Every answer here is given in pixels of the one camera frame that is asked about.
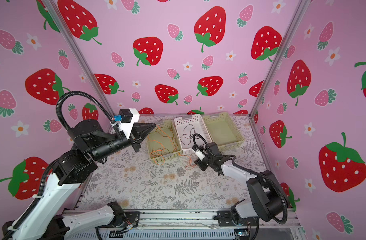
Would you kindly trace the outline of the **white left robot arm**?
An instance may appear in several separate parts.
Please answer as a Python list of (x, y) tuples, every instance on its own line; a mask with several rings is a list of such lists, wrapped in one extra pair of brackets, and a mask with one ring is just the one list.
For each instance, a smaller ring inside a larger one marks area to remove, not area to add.
[(85, 97), (102, 112), (105, 111), (100, 102), (81, 91), (71, 91), (60, 97), (56, 114), (74, 145), (45, 169), (39, 181), (39, 190), (33, 195), (33, 202), (27, 210), (17, 220), (4, 224), (6, 240), (64, 240), (103, 226), (118, 227), (126, 233), (133, 225), (116, 202), (74, 217), (61, 216), (58, 210), (98, 168), (98, 163), (105, 162), (109, 156), (127, 147), (139, 152), (142, 142), (156, 128), (156, 124), (140, 123), (136, 109), (122, 109), (116, 116), (106, 113), (114, 128), (112, 134), (105, 133), (96, 120), (84, 120), (70, 127), (63, 116), (62, 107), (65, 100), (73, 96)]

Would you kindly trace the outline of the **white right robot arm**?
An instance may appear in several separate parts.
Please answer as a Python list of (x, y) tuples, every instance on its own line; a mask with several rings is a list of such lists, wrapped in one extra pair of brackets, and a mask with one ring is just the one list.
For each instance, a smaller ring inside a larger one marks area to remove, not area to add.
[(243, 200), (234, 204), (225, 220), (236, 226), (243, 225), (249, 218), (286, 224), (289, 200), (273, 172), (256, 172), (237, 164), (235, 155), (222, 154), (216, 143), (208, 143), (200, 134), (193, 134), (192, 140), (192, 150), (197, 156), (194, 163), (202, 171), (211, 168), (219, 176), (231, 177), (247, 186), (250, 202)]

